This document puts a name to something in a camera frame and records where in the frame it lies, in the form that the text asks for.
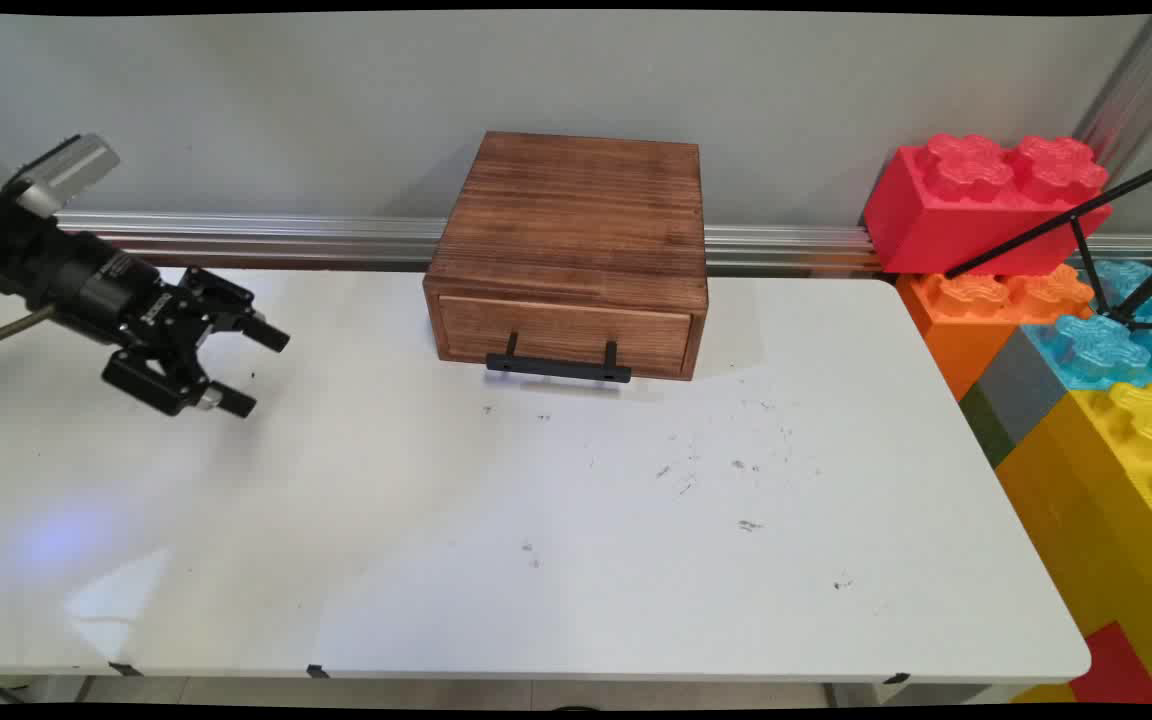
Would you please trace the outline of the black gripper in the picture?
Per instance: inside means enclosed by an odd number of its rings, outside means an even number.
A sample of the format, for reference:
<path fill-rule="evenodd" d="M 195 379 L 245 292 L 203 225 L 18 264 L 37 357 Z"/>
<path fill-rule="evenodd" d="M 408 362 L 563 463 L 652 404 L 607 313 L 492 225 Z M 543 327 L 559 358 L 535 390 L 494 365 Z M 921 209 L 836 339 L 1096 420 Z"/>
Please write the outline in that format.
<path fill-rule="evenodd" d="M 256 397 L 205 372 L 197 353 L 188 350 L 188 327 L 200 338 L 242 334 L 274 353 L 291 338 L 266 323 L 252 291 L 200 266 L 188 266 L 175 290 L 156 265 L 96 234 L 65 232 L 55 218 L 15 204 L 0 209 L 0 293 L 24 300 L 28 310 L 26 318 L 0 327 L 0 342 L 58 323 L 101 344 L 124 347 L 111 355 L 101 378 L 142 404 L 168 416 L 194 407 L 247 418 Z"/>

